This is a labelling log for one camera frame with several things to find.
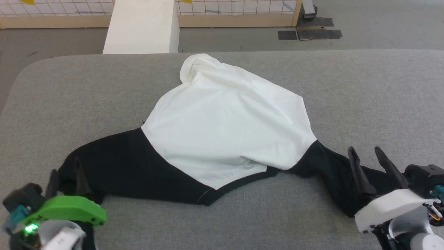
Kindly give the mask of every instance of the gray floor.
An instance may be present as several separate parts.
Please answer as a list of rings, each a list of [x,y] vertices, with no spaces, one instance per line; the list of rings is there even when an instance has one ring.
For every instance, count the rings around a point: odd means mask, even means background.
[[[313,0],[318,16],[332,17],[339,40],[279,41],[290,28],[181,29],[179,51],[289,51],[415,48],[444,50],[441,0]],[[0,112],[18,73],[32,62],[101,53],[106,29],[0,30]]]

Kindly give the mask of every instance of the yellow tape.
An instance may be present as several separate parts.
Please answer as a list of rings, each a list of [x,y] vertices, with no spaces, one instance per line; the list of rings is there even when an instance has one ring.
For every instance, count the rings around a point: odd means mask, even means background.
[[[35,5],[36,3],[34,2],[34,0],[22,0],[22,2],[24,4],[30,4],[30,5]]]

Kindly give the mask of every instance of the white fabric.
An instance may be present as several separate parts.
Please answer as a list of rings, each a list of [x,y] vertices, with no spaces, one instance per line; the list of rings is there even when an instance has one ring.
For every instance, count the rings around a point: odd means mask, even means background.
[[[180,70],[142,131],[170,164],[214,189],[293,167],[316,140],[302,97],[206,54]]]

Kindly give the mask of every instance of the wooden frame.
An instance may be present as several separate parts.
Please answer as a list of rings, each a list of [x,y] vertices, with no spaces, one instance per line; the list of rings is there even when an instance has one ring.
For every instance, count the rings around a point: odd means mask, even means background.
[[[178,16],[181,28],[296,27],[302,0],[292,15]],[[107,28],[111,16],[0,17],[0,28]]]

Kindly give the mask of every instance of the gray fabric surface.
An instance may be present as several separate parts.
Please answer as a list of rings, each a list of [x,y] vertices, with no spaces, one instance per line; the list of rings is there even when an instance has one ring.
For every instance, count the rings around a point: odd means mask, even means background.
[[[304,97],[316,137],[381,169],[379,145],[400,168],[444,167],[444,52],[415,50],[211,53]],[[77,147],[142,125],[180,84],[189,54],[52,58],[17,78],[0,117],[0,197],[45,185]],[[331,202],[316,178],[280,173],[210,207],[107,197],[101,250],[380,249]],[[1,208],[0,219],[6,216]],[[0,248],[6,246],[0,236]]]

